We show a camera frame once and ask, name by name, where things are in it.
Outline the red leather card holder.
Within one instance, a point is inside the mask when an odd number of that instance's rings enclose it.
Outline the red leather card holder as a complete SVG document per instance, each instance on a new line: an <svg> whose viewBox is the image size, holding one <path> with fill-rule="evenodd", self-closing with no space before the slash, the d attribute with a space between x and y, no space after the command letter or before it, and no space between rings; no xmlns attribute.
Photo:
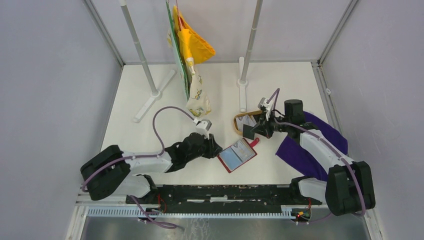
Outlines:
<svg viewBox="0 0 424 240"><path fill-rule="evenodd" d="M260 139L258 137L256 137L254 140L249 140L242 137L237 142L221 151L217 155L217 158L224 166L226 171L228 173L232 173L258 155L254 147L259 142Z"/></svg>

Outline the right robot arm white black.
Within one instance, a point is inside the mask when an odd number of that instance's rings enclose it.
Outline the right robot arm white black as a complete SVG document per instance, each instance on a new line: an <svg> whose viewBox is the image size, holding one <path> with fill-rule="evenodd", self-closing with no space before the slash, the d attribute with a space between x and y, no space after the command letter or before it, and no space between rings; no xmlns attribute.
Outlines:
<svg viewBox="0 0 424 240"><path fill-rule="evenodd" d="M335 216L363 216L376 206L370 166L356 161L333 145L320 128L307 118L300 99L284 102L284 114L267 98L259 105L254 126L244 125L242 135L254 139L261 135L270 139L274 133L286 133L279 155L291 167L303 174L292 179L289 199L302 204L308 198L327 205Z"/></svg>

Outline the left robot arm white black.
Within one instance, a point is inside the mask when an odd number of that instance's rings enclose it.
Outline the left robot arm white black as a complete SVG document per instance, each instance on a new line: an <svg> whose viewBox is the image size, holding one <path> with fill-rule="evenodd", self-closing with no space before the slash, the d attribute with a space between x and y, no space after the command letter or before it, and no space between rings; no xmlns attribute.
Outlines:
<svg viewBox="0 0 424 240"><path fill-rule="evenodd" d="M213 159L222 151L213 134L205 137L196 132L166 147L163 153L136 154L110 145L80 168L84 180L81 189L93 201L122 194L151 204L157 198L151 173L176 172L192 160Z"/></svg>

